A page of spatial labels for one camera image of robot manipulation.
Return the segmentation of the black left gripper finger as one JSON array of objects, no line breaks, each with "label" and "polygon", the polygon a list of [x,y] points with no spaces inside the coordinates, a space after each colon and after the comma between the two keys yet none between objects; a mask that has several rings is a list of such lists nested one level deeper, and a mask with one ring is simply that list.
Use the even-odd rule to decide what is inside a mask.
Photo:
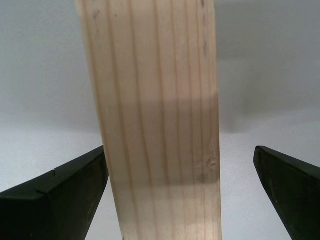
[{"label": "black left gripper finger", "polygon": [[254,166],[273,207],[293,240],[320,238],[319,167],[257,146]]},{"label": "black left gripper finger", "polygon": [[109,172],[100,146],[0,194],[2,240],[84,240]]}]

